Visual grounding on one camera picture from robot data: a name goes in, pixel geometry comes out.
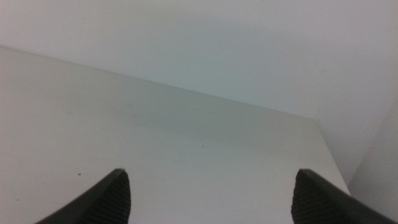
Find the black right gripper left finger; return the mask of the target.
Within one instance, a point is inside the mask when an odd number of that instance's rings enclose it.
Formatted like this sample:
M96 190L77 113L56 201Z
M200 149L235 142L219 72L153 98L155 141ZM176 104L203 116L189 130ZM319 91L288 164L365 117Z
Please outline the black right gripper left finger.
M115 169L89 190L37 224L127 224L131 212L129 177Z

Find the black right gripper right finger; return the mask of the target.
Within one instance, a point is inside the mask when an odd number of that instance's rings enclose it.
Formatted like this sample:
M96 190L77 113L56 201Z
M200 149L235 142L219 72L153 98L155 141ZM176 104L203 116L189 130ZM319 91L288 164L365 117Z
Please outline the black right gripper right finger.
M291 215L294 224L397 224L311 169L297 172Z

